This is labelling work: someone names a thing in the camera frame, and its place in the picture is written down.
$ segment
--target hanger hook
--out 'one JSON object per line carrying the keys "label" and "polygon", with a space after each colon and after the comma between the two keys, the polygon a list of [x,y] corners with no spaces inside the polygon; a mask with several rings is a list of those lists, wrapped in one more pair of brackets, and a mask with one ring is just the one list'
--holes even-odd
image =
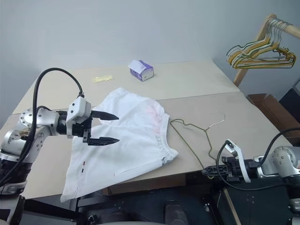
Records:
{"label": "hanger hook", "polygon": [[222,112],[214,112],[214,114],[216,114],[216,113],[222,114],[222,115],[223,115],[223,119],[222,119],[221,121],[217,122],[217,123],[211,124],[211,125],[207,128],[207,130],[208,130],[209,128],[211,128],[212,126],[217,125],[217,124],[220,124],[220,123],[223,123],[223,122],[225,121],[225,114],[224,114],[224,113],[222,113]]}

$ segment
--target white shorts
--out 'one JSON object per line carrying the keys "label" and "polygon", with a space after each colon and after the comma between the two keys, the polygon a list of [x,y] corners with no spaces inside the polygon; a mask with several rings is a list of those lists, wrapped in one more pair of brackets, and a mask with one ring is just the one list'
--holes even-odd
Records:
{"label": "white shorts", "polygon": [[88,146],[74,137],[62,202],[155,170],[178,155],[166,140],[169,115],[155,100],[118,88],[94,110],[114,114],[119,120],[102,120],[92,128],[91,138],[120,141]]}

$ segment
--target hanger rack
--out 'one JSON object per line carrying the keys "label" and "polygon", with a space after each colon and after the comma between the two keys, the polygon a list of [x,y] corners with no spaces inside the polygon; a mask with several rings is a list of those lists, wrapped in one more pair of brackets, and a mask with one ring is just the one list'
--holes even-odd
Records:
{"label": "hanger rack", "polygon": [[[271,19],[271,18],[277,18],[277,16],[276,16],[275,14],[270,14],[270,15],[266,18],[266,20],[265,20],[265,22],[264,22],[264,24],[263,24],[263,26],[262,26],[262,28],[261,28],[261,30],[260,30],[260,32],[259,32],[257,38],[256,38],[256,41],[260,41],[260,40],[263,40],[263,39],[264,39],[265,34],[266,34],[267,21],[268,21],[269,19]],[[291,35],[293,35],[294,37],[300,39],[300,29],[297,28],[297,27],[295,27],[295,26],[293,26],[293,25],[288,25],[285,29],[283,29],[283,32],[288,33],[288,34],[291,34]],[[243,80],[244,76],[246,75],[247,71],[248,71],[248,69],[239,69],[239,70],[238,70],[238,72],[237,72],[237,74],[236,74],[236,76],[235,76],[235,79],[234,79],[234,81],[233,81],[233,83],[234,83],[237,87],[238,87],[238,86],[240,85],[240,83],[242,82],[242,80]]]}

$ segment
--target white wall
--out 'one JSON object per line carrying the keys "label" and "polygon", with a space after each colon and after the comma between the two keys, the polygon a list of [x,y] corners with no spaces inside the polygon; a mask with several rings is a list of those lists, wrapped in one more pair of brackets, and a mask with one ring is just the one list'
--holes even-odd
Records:
{"label": "white wall", "polygon": [[[236,72],[227,65],[226,52],[252,41],[269,13],[300,27],[296,0],[0,1],[0,125],[48,67],[213,59],[233,79]],[[283,40],[300,56],[300,40],[288,35]],[[280,98],[299,71],[299,64],[252,70],[240,88]]]}

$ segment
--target tissue box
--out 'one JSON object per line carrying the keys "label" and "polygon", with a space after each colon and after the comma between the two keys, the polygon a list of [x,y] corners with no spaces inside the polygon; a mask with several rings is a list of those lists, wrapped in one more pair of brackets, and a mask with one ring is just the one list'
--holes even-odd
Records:
{"label": "tissue box", "polygon": [[153,67],[142,60],[133,60],[128,67],[130,68],[130,73],[140,81],[148,80],[154,76]]}

